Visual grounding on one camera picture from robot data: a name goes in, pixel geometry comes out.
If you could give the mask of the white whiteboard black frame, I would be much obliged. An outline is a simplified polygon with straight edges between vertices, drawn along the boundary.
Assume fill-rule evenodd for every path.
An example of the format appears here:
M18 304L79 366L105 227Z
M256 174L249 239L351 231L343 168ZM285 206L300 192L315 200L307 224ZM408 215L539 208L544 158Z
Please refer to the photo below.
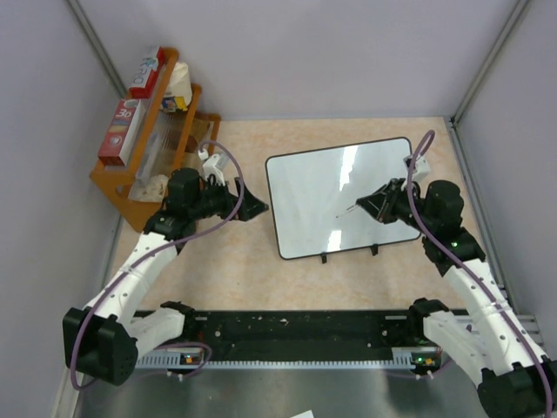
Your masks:
M416 240L418 231L397 221L383 225L356 199L406 175L408 138L387 138L269 157L269 187L278 254L295 260Z

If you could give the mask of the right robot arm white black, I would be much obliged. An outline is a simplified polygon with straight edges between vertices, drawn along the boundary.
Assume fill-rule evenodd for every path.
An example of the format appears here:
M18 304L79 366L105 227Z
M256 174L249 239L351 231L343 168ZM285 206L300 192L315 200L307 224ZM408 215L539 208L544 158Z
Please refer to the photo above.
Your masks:
M440 300L417 299L406 334L440 347L474 384L490 417L549 417L556 410L556 362L534 341L499 289L478 241L462 225L460 189L435 180L392 179L356 206L381 224L401 221L423 235L426 257L465 303L465 328Z

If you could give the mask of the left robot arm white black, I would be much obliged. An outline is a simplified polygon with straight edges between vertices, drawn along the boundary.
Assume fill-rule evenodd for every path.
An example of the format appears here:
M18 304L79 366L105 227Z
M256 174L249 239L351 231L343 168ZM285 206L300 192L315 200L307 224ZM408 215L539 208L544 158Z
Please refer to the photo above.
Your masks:
M255 197L242 178L234 183L237 191L231 193L215 175L203 179L192 168L171 175L162 205L147 220L116 275L85 307L72 308L63 318L65 363L72 380L84 374L120 386L140 358L165 342L184 346L195 340L193 310L180 302L165 302L141 319L134 314L165 267L186 243L200 238L200 220L246 222L268 211L268 204Z

